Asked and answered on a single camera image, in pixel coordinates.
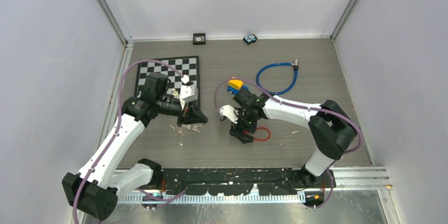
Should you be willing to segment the red cable padlock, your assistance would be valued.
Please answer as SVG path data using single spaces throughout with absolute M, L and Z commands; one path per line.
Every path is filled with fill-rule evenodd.
M 271 131 L 263 126 L 257 127 L 253 133 L 249 131 L 243 131 L 243 133 L 251 136 L 254 142 L 265 142 L 271 138 Z

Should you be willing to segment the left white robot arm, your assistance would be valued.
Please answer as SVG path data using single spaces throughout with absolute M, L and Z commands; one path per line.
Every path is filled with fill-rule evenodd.
M 145 185 L 161 185 L 161 165 L 143 158 L 130 170 L 114 172 L 138 135 L 159 114 L 177 118 L 178 125 L 205 124 L 207 117 L 197 107 L 198 89 L 187 75 L 181 77 L 178 96 L 169 95 L 168 76 L 150 73 L 141 93 L 123 102 L 114 127 L 91 159 L 76 173 L 62 179 L 66 198 L 74 211 L 99 221 L 106 220 L 123 196 Z

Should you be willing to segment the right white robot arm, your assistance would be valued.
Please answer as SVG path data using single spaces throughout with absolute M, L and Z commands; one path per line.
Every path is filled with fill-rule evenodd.
M 323 173 L 348 151 L 358 136 L 358 129 L 341 107 L 332 100 L 322 104 L 306 104 L 263 93 L 259 96 L 242 90 L 234 96 L 239 105 L 224 105 L 218 112 L 222 120 L 231 121 L 229 134 L 243 144 L 252 143 L 252 133 L 261 119 L 289 122 L 308 129 L 315 141 L 316 150 L 300 169 L 296 180 L 304 187 L 315 187 Z

